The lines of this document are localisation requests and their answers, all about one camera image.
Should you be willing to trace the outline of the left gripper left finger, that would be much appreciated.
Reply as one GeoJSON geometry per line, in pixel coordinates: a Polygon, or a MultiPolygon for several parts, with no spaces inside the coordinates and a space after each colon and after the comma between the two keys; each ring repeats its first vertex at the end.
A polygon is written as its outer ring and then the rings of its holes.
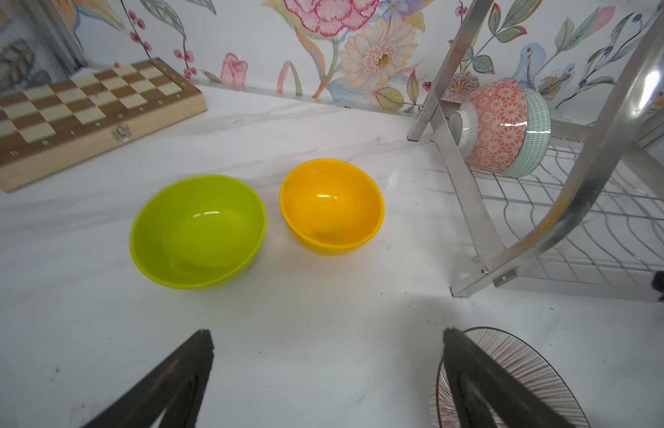
{"type": "Polygon", "coordinates": [[[214,362],[208,330],[199,330],[88,427],[194,427],[214,362]]]}

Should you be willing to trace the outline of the pale green ceramic bowl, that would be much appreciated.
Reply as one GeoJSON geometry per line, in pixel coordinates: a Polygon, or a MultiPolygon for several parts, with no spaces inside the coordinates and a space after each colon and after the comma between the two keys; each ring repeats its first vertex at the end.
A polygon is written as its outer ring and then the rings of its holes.
{"type": "Polygon", "coordinates": [[[540,166],[551,142],[551,114],[546,100],[536,91],[525,89],[527,130],[517,158],[503,176],[522,178],[540,166]]]}

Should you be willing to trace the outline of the two-tier steel dish rack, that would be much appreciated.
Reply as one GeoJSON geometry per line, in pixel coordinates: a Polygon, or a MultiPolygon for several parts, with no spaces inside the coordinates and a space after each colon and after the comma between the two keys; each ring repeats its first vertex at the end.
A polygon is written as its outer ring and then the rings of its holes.
{"type": "Polygon", "coordinates": [[[664,1],[628,41],[626,22],[593,55],[587,87],[611,93],[593,123],[551,123],[551,142],[531,174],[509,178],[466,164],[451,136],[456,112],[440,92],[453,81],[478,30],[510,29],[529,1],[501,16],[477,1],[458,30],[408,138],[428,134],[444,160],[476,250],[476,265],[451,282],[456,298],[487,287],[606,299],[657,301],[654,274],[664,271],[664,167],[645,151],[662,137],[664,1]]]}

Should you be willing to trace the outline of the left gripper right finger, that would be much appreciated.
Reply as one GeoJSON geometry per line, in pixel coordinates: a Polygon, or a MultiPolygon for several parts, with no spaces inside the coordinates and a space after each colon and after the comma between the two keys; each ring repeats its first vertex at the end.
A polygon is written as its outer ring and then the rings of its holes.
{"type": "Polygon", "coordinates": [[[446,372],[458,427],[574,427],[503,369],[464,331],[443,333],[446,372]]]}

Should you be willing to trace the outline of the pink striped ceramic bowl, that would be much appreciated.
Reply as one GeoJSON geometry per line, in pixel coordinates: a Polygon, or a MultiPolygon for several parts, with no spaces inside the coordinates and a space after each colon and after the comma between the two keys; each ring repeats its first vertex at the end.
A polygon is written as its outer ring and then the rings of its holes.
{"type": "MultiPolygon", "coordinates": [[[[474,327],[464,333],[526,389],[574,427],[590,425],[576,397],[558,372],[528,343],[493,327],[474,327]]],[[[433,427],[460,425],[446,372],[442,367],[438,369],[435,386],[430,391],[429,413],[433,427]]]]}

